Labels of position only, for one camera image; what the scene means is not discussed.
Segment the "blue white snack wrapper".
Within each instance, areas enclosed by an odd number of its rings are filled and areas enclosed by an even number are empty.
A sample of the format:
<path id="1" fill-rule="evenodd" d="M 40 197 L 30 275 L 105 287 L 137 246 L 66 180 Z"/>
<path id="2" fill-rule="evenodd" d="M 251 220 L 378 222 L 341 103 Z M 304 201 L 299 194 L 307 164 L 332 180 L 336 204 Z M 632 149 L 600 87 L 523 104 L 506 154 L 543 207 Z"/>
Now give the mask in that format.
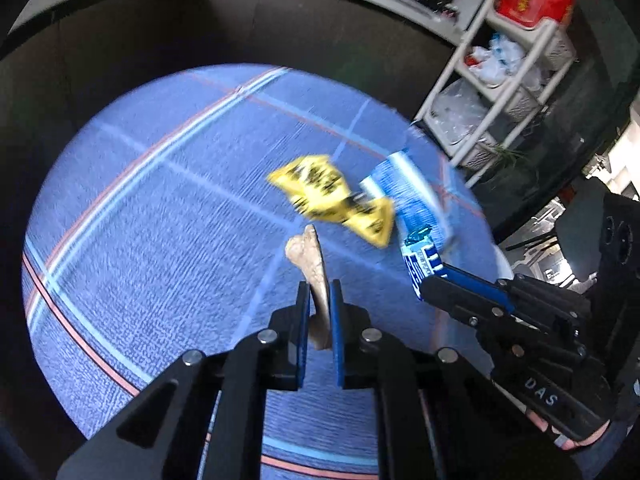
<path id="1" fill-rule="evenodd" d="M 360 182 L 372 198 L 394 205 L 399 247 L 414 293 L 423 299 L 422 282 L 430 275 L 446 278 L 442 253 L 452 229 L 437 195 L 405 151 L 390 154 Z"/>

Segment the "beige bone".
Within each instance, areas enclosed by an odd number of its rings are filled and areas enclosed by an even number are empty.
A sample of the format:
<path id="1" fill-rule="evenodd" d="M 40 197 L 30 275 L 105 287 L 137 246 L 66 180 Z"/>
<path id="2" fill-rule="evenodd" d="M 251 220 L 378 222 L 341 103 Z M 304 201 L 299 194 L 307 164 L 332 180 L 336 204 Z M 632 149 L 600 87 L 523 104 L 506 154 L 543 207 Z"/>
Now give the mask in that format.
<path id="1" fill-rule="evenodd" d="M 329 281 L 320 240 L 312 224 L 302 234 L 292 236 L 285 245 L 285 257 L 302 272 L 314 300 L 314 314 L 309 317 L 309 339 L 316 350 L 332 347 Z"/>

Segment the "teal dining chair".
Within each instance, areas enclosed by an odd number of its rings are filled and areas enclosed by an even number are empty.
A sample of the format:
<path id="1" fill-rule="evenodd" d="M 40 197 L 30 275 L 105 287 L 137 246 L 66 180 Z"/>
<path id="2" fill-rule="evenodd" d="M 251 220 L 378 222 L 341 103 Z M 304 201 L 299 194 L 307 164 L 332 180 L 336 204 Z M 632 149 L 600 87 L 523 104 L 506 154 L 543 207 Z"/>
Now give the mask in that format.
<path id="1" fill-rule="evenodd" d="M 521 242 L 506 246 L 507 252 L 524 249 L 526 252 L 543 244 L 558 245 L 574 278 L 584 282 L 598 270 L 599 240 L 603 222 L 603 201 L 610 190 L 597 178 L 584 179 L 578 184 L 562 214 L 552 228 Z"/>

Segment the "yellow snack wrapper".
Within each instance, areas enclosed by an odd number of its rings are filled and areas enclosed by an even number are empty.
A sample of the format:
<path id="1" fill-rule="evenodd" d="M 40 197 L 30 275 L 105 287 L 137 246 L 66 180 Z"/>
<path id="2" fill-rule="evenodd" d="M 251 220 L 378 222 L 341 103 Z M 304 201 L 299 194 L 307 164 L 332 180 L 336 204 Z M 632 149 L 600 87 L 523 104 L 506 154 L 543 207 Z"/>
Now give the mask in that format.
<path id="1" fill-rule="evenodd" d="M 294 209 L 309 220 L 342 224 L 377 248 L 390 242 L 393 201 L 352 192 L 328 155 L 296 158 L 271 171 L 267 181 L 285 192 Z"/>

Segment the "blue plaid tablecloth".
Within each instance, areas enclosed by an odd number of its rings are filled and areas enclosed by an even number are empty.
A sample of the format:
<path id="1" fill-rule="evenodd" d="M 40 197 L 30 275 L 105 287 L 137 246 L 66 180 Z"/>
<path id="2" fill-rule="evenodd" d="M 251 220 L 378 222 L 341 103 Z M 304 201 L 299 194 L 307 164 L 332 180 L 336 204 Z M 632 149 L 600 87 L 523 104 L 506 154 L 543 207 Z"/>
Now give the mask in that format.
<path id="1" fill-rule="evenodd" d="M 336 81 L 262 65 L 201 67 L 97 112 L 32 208 L 23 297 L 36 361 L 93 436 L 191 348 L 215 354 L 292 304 L 285 258 L 304 219 L 267 176 L 326 155 L 356 188 L 404 151 L 437 193 L 454 266 L 494 280 L 495 244 L 446 157 L 391 108 Z"/>

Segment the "white tiered storage rack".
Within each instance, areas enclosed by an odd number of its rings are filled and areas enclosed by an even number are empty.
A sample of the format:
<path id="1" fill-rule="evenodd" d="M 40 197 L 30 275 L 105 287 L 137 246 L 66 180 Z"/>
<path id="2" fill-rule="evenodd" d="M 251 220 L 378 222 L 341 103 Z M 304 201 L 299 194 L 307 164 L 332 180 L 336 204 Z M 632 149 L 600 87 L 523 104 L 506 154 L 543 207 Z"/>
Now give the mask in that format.
<path id="1" fill-rule="evenodd" d="M 484 25 L 515 42 L 524 53 L 518 68 L 495 84 L 480 78 L 465 62 L 472 53 L 472 41 Z M 559 22 L 542 18 L 536 26 L 526 28 L 500 14 L 497 0 L 485 0 L 416 113 L 416 120 L 426 123 L 452 166 L 463 166 L 472 172 L 466 181 L 472 188 L 499 158 L 513 154 L 510 146 L 544 111 L 575 61 L 575 49 Z M 480 122 L 461 136 L 445 126 L 444 122 L 454 115 L 452 110 L 442 108 L 447 82 L 454 75 L 488 104 Z"/>

